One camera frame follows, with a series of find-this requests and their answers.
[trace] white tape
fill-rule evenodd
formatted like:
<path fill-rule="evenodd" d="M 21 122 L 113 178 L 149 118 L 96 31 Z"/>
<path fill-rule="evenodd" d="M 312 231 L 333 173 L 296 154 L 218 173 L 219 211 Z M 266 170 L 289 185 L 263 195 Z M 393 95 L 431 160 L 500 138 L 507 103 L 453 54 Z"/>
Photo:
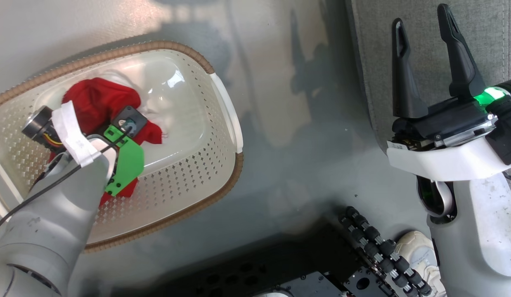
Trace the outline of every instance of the white tape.
<path fill-rule="evenodd" d="M 59 139 L 81 167 L 89 165 L 99 155 L 98 150 L 81 133 L 72 102 L 52 112 L 52 123 Z"/>

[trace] yellow wire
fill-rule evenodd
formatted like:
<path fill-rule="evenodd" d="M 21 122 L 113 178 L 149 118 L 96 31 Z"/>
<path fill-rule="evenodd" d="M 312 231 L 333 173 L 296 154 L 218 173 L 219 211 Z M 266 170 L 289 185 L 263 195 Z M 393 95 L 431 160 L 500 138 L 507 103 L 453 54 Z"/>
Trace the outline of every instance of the yellow wire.
<path fill-rule="evenodd" d="M 55 144 L 55 145 L 62 145 L 63 143 L 62 142 L 57 142 L 55 140 L 53 140 L 52 138 L 50 138 L 50 136 L 46 133 L 43 133 L 43 135 L 45 136 L 46 140 L 50 141 L 51 143 Z"/>

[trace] green light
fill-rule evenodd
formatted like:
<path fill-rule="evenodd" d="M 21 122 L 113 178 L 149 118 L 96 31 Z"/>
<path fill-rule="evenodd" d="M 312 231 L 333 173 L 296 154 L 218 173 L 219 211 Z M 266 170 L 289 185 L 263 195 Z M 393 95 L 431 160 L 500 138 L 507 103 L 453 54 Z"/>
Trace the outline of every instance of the green light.
<path fill-rule="evenodd" d="M 487 106 L 492 101 L 496 99 L 500 99 L 501 97 L 505 96 L 505 93 L 497 88 L 486 88 L 481 94 L 478 96 L 475 96 L 474 99 L 476 99 L 480 105 Z"/>

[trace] beige shoe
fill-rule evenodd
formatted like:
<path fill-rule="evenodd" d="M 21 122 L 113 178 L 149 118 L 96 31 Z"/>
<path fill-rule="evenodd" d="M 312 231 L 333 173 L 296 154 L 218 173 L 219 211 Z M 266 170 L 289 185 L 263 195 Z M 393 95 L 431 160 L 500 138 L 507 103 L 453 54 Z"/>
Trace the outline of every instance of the beige shoe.
<path fill-rule="evenodd" d="M 410 267 L 430 285 L 433 291 L 429 297 L 446 297 L 433 243 L 426 235 L 419 231 L 407 233 L 397 242 L 395 252 L 406 258 Z"/>

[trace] gray robot arm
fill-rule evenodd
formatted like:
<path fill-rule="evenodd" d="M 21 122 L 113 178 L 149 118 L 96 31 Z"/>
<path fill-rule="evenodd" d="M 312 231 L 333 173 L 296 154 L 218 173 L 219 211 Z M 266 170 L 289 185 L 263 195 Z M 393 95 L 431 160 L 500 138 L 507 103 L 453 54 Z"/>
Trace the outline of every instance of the gray robot arm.
<path fill-rule="evenodd" d="M 76 167 L 65 155 L 28 197 Z M 66 296 L 108 182 L 105 156 L 14 214 L 0 239 L 0 296 Z"/>

